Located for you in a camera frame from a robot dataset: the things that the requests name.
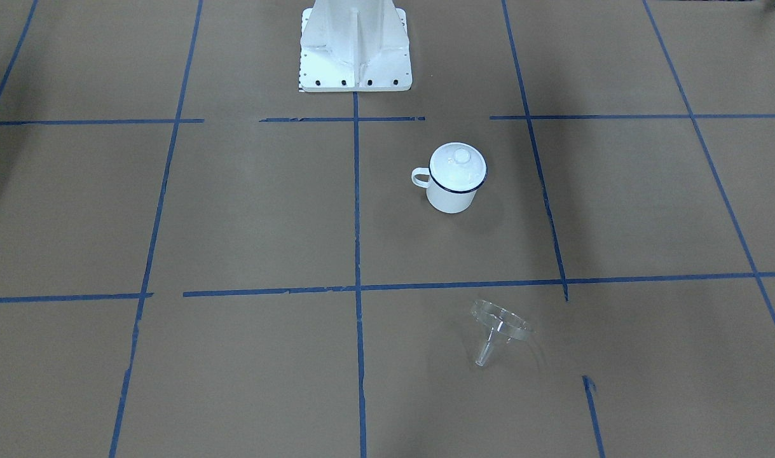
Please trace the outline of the white cup lid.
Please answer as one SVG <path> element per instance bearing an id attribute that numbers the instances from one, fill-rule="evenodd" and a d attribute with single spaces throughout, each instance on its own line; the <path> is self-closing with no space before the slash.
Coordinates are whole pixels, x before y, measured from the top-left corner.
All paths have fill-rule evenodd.
<path id="1" fill-rule="evenodd" d="M 487 178 L 487 164 L 477 148 L 462 142 L 438 147 L 430 157 L 430 177 L 451 193 L 471 193 Z"/>

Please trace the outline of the clear plastic funnel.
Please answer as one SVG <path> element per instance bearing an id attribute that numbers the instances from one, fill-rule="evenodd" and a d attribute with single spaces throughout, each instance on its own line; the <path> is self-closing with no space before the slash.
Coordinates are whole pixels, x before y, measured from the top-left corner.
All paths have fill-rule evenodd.
<path id="1" fill-rule="evenodd" d="M 527 341 L 535 333 L 531 322 L 490 301 L 475 301 L 470 312 L 485 330 L 474 360 L 477 367 L 485 368 L 512 341 Z"/>

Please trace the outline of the white enamel cup blue rim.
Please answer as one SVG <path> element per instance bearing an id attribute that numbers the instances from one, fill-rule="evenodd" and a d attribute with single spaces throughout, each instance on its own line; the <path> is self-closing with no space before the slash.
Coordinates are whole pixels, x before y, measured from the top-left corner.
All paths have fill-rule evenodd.
<path id="1" fill-rule="evenodd" d="M 428 203 L 437 211 L 457 214 L 471 206 L 487 174 L 486 160 L 477 148 L 449 142 L 431 154 L 427 167 L 411 171 L 411 182 L 425 189 Z"/>

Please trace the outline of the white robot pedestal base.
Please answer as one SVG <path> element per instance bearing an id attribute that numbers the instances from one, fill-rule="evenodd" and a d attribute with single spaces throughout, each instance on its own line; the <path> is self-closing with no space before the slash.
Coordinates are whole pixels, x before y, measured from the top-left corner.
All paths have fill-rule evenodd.
<path id="1" fill-rule="evenodd" d="M 408 91 L 406 12 L 393 1 L 315 1 L 302 11 L 298 90 Z"/>

